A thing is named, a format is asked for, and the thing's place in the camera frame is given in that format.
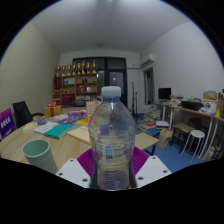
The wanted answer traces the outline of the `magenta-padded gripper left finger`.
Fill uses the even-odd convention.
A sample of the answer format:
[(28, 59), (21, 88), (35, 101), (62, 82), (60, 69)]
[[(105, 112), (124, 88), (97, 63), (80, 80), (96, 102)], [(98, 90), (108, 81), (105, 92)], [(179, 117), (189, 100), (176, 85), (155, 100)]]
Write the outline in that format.
[(87, 150), (77, 159), (68, 159), (56, 175), (83, 188), (95, 189), (97, 174), (92, 150)]

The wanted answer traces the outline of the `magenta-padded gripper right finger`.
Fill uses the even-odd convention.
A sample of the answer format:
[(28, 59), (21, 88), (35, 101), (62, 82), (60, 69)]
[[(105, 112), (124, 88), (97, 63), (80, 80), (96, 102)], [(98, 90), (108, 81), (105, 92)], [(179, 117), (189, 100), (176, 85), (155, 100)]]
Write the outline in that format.
[(130, 163), (131, 188), (146, 186), (170, 174), (171, 171), (157, 156), (147, 156), (139, 148), (134, 148)]

